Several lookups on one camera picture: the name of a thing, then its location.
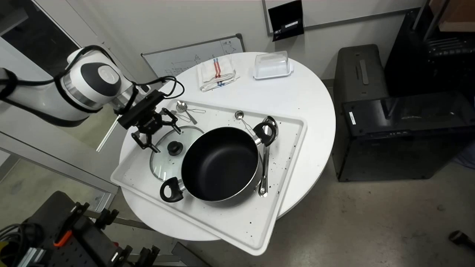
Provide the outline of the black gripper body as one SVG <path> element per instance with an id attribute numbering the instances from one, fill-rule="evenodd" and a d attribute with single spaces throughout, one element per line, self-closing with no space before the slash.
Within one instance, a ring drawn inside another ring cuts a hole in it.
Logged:
<path id="1" fill-rule="evenodd" d="M 134 127 L 139 133 L 154 136 L 158 130 L 166 127 L 161 125 L 161 119 L 166 121 L 167 118 L 160 115 L 161 110 L 155 110 L 163 100 L 164 96 L 161 93 L 152 91 L 129 112 L 123 113 L 118 118 L 118 125 L 124 130 Z"/>

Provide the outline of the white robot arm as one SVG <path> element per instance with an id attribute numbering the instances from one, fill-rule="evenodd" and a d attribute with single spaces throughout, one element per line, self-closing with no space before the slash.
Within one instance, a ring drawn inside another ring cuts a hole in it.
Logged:
<path id="1" fill-rule="evenodd" d="M 163 76 L 148 84 L 130 81 L 100 47 L 83 47 L 66 59 L 51 79 L 23 81 L 11 70 L 0 70 L 0 100 L 56 127 L 78 127 L 88 116 L 111 106 L 121 128 L 134 128 L 130 137 L 142 149 L 158 154 L 152 136 L 163 127 L 180 133 L 178 118 L 155 108 L 170 100 L 182 84 Z"/>

